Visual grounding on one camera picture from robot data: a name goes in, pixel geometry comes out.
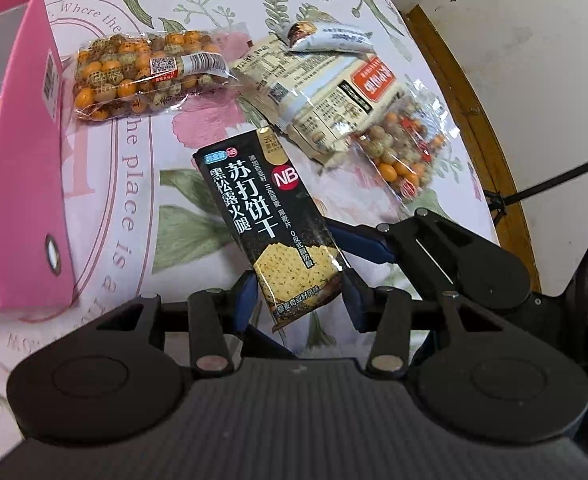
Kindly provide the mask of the black soda cracker packet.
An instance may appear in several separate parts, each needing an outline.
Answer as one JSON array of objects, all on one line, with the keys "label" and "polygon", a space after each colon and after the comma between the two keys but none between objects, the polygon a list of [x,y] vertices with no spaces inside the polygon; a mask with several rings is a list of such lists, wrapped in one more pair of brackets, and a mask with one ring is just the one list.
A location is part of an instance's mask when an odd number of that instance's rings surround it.
[{"label": "black soda cracker packet", "polygon": [[204,146],[194,159],[257,275],[275,330],[341,292],[348,263],[270,128]]}]

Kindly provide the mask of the white snack bar top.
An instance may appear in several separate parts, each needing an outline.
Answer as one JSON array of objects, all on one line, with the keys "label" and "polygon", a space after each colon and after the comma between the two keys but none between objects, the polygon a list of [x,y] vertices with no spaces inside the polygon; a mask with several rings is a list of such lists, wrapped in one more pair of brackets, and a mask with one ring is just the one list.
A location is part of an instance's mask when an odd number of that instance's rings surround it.
[{"label": "white snack bar top", "polygon": [[297,21],[286,23],[277,36],[293,53],[373,54],[370,32],[338,22]]}]

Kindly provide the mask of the small coated peanut bag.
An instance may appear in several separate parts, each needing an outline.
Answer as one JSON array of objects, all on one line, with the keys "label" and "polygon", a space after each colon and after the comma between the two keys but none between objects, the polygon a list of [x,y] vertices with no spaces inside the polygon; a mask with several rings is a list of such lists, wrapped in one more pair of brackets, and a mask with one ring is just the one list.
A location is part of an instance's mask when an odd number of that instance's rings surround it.
[{"label": "small coated peanut bag", "polygon": [[358,134],[361,152],[401,203],[414,202],[444,172],[460,130],[449,110],[420,79],[405,78],[382,118]]}]

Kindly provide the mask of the large coated peanut bag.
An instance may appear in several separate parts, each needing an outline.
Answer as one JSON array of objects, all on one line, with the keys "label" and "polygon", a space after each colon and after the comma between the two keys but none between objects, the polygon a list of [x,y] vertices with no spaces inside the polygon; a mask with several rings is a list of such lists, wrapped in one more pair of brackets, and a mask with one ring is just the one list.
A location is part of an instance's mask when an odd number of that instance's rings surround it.
[{"label": "large coated peanut bag", "polygon": [[248,48],[237,30],[141,32],[96,38],[73,59],[73,111],[82,122],[176,110],[190,96],[233,84]]}]

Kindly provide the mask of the pink storage box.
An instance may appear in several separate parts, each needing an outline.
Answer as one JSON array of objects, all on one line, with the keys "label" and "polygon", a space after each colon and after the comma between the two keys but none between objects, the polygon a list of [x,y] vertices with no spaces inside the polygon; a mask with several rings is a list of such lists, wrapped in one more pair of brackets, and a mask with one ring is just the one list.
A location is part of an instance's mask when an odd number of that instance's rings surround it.
[{"label": "pink storage box", "polygon": [[62,61],[44,0],[0,0],[0,311],[70,304]]}]

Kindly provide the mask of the beige noodle packet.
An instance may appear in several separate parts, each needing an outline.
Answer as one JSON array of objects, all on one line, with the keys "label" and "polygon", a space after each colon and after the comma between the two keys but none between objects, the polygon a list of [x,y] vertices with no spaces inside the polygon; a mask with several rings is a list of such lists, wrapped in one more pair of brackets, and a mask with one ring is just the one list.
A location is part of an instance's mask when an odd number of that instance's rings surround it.
[{"label": "beige noodle packet", "polygon": [[231,64],[245,100],[327,168],[346,157],[357,133],[379,122],[405,85],[376,55],[289,53],[277,36]]}]

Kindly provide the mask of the floral bed sheet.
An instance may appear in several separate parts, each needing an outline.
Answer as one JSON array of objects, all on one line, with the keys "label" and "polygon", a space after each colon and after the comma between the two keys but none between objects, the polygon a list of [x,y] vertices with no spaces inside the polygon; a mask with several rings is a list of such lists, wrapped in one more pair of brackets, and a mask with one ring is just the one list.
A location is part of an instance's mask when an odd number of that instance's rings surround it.
[{"label": "floral bed sheet", "polygon": [[[113,32],[222,29],[238,47],[312,12],[371,32],[400,78],[436,81],[405,26],[415,0],[45,0],[62,55]],[[257,114],[231,92],[188,102],[178,113],[98,125],[70,120],[62,174],[77,295],[69,307],[0,314],[0,458],[21,439],[6,401],[9,372],[29,354],[139,292],[185,298],[228,287],[246,266],[193,164],[202,145],[251,128]]]}]

